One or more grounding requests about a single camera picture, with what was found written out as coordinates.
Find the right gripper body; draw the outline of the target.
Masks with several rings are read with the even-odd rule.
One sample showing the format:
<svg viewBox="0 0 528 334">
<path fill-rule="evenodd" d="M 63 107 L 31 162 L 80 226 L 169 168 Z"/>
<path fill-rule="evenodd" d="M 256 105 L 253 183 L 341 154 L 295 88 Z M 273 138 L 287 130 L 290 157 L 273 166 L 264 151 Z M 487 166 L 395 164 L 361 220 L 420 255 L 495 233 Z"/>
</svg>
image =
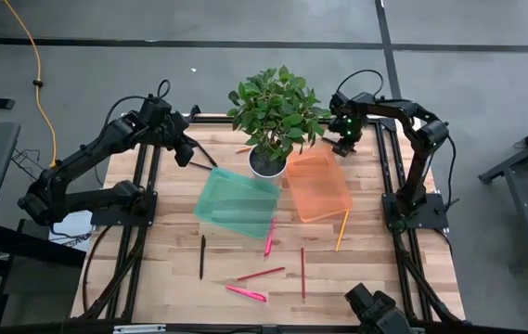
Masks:
<svg viewBox="0 0 528 334">
<path fill-rule="evenodd" d="M 358 137 L 362 133 L 362 119 L 348 101 L 349 98 L 340 91 L 332 95 L 328 106 L 332 115 L 328 129 L 342 137 Z"/>
</svg>

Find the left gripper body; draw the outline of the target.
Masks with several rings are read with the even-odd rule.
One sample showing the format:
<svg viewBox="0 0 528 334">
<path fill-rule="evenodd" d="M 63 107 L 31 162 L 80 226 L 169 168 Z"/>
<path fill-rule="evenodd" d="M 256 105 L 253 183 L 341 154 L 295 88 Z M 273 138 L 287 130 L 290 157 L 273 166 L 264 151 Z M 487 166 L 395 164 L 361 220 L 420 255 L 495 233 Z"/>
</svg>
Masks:
<svg viewBox="0 0 528 334">
<path fill-rule="evenodd" d="M 164 99 L 153 97 L 151 101 L 160 120 L 152 132 L 151 144 L 161 148 L 195 147 L 195 141 L 184 133 L 188 120 Z"/>
</svg>

